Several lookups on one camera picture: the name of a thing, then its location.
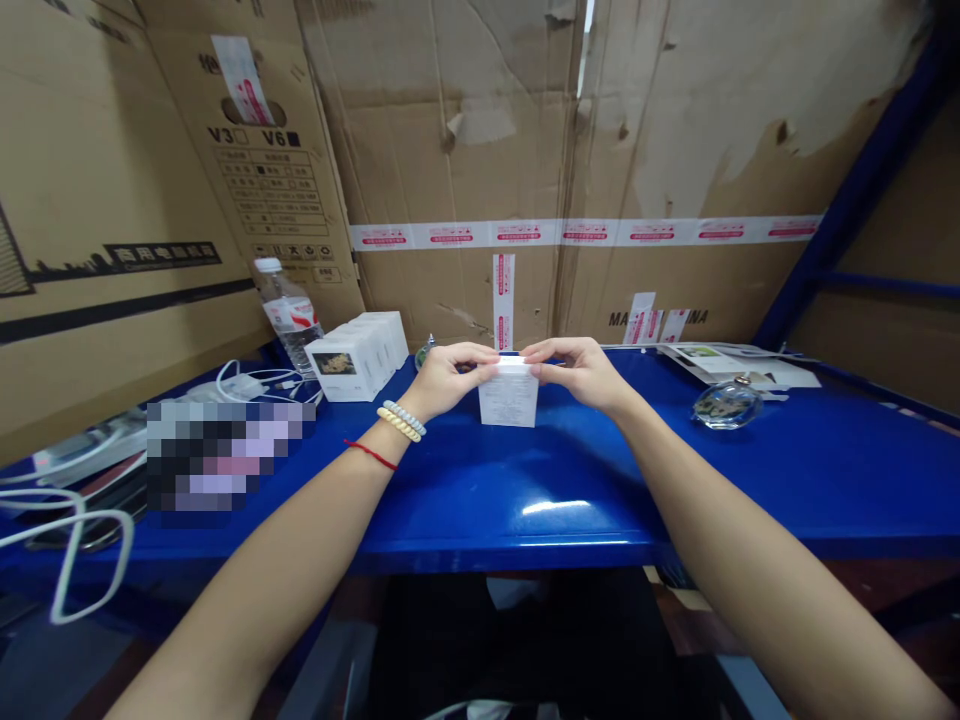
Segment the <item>forearm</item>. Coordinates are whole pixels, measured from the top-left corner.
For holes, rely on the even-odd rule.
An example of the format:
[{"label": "forearm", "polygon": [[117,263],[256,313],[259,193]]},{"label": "forearm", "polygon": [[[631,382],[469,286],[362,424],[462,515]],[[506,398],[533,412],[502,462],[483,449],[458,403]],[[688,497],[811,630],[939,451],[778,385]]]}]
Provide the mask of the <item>forearm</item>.
[{"label": "forearm", "polygon": [[[358,442],[393,464],[410,444],[384,421]],[[304,485],[224,564],[110,717],[249,717],[346,572],[392,474],[351,448]]]},{"label": "forearm", "polygon": [[637,396],[613,415],[684,565],[796,710],[809,717],[955,717],[823,564],[644,400]]}]

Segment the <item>cardboard wall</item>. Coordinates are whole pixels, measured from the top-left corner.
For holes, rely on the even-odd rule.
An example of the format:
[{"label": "cardboard wall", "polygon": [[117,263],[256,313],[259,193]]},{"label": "cardboard wall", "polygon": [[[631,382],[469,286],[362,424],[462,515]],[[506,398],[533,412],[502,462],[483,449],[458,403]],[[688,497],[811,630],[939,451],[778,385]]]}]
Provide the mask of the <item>cardboard wall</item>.
[{"label": "cardboard wall", "polygon": [[[515,255],[513,345],[551,332],[582,9],[298,2],[364,298],[401,311],[411,347],[430,333],[491,343],[504,252]],[[530,222],[518,232],[518,221]]]},{"label": "cardboard wall", "polygon": [[270,338],[139,19],[121,9],[0,4],[0,466]]},{"label": "cardboard wall", "polygon": [[[938,113],[837,269],[960,286],[960,93]],[[960,414],[960,302],[866,288],[821,292],[790,346]]]},{"label": "cardboard wall", "polygon": [[[277,257],[332,329],[363,312],[343,194],[293,0],[143,0],[150,43],[236,243]],[[269,118],[238,110],[213,36],[241,48]]]},{"label": "cardboard wall", "polygon": [[[922,47],[920,3],[598,0],[569,215],[669,224],[822,214]],[[619,228],[623,237],[622,224]],[[637,292],[749,341],[804,240],[564,247],[559,331],[621,342]]]}]

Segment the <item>white product box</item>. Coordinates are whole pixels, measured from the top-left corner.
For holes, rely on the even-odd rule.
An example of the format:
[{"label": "white product box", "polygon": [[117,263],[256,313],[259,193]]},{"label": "white product box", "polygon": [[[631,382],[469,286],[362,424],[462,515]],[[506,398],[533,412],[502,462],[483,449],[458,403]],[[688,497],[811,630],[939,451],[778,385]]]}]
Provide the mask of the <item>white product box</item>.
[{"label": "white product box", "polygon": [[540,382],[517,355],[504,355],[497,375],[479,387],[480,421],[484,425],[534,427]]},{"label": "white product box", "polygon": [[334,338],[354,337],[364,343],[366,352],[369,353],[370,366],[376,377],[377,385],[380,389],[386,385],[396,370],[390,364],[383,342],[383,331],[381,328],[372,324],[346,324],[340,325],[332,333]]},{"label": "white product box", "polygon": [[387,310],[385,312],[361,313],[360,319],[385,317],[390,320],[391,337],[397,348],[397,370],[403,367],[407,361],[410,351],[407,349],[407,336],[403,332],[403,321],[400,318],[398,310]]},{"label": "white product box", "polygon": [[398,368],[403,367],[403,361],[406,360],[406,356],[397,356],[397,346],[393,340],[393,323],[390,318],[358,317],[347,323],[347,327],[369,327],[373,329],[374,338],[380,344],[380,347],[383,349],[382,352],[387,359],[387,366],[390,368],[390,377],[393,377],[393,373],[396,372]]},{"label": "white product box", "polygon": [[383,387],[371,365],[369,344],[361,337],[330,333],[305,350],[330,402],[370,402]]}]

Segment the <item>blue metal frame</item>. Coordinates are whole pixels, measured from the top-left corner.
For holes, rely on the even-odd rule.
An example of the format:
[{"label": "blue metal frame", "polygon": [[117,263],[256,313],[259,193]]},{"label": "blue metal frame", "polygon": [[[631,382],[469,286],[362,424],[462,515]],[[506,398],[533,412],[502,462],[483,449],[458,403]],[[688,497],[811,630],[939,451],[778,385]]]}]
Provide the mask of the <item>blue metal frame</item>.
[{"label": "blue metal frame", "polygon": [[893,290],[894,292],[913,293],[926,295],[927,297],[960,299],[960,285],[937,285],[916,280],[897,280],[895,278],[840,272],[823,273],[817,279],[824,285],[858,285],[876,290]]},{"label": "blue metal frame", "polygon": [[[955,85],[958,44],[947,30],[935,32],[930,38],[913,76],[890,102],[819,231],[770,307],[754,336],[755,345],[771,350],[781,348],[824,281],[831,278],[833,268]],[[917,291],[917,285],[913,284],[910,290]],[[908,288],[901,285],[890,289]]]},{"label": "blue metal frame", "polygon": [[[947,20],[932,34],[913,76],[890,102],[864,146],[824,216],[819,231],[810,241],[754,336],[755,345],[771,350],[784,348],[787,338],[813,298],[826,285],[858,286],[935,298],[960,298],[960,287],[955,285],[834,270],[927,126],[957,86],[960,43],[952,32],[953,23]],[[823,374],[960,429],[960,418],[939,408],[830,365],[821,364],[818,369]]]}]

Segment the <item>glass perfume bottle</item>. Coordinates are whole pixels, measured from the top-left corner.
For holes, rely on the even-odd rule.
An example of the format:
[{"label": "glass perfume bottle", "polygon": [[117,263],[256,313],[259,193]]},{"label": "glass perfume bottle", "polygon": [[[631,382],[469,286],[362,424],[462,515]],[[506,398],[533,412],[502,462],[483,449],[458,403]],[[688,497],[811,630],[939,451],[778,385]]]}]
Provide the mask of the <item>glass perfume bottle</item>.
[{"label": "glass perfume bottle", "polygon": [[694,420],[711,430],[736,430],[753,420],[763,410],[760,393],[750,387],[744,376],[718,383],[703,391],[693,404]]},{"label": "glass perfume bottle", "polygon": [[433,333],[430,333],[430,339],[427,340],[427,344],[417,350],[417,354],[414,356],[413,362],[417,368],[417,372],[420,372],[420,368],[422,368],[423,364],[427,361],[427,353],[436,346],[437,341],[433,339]]}]

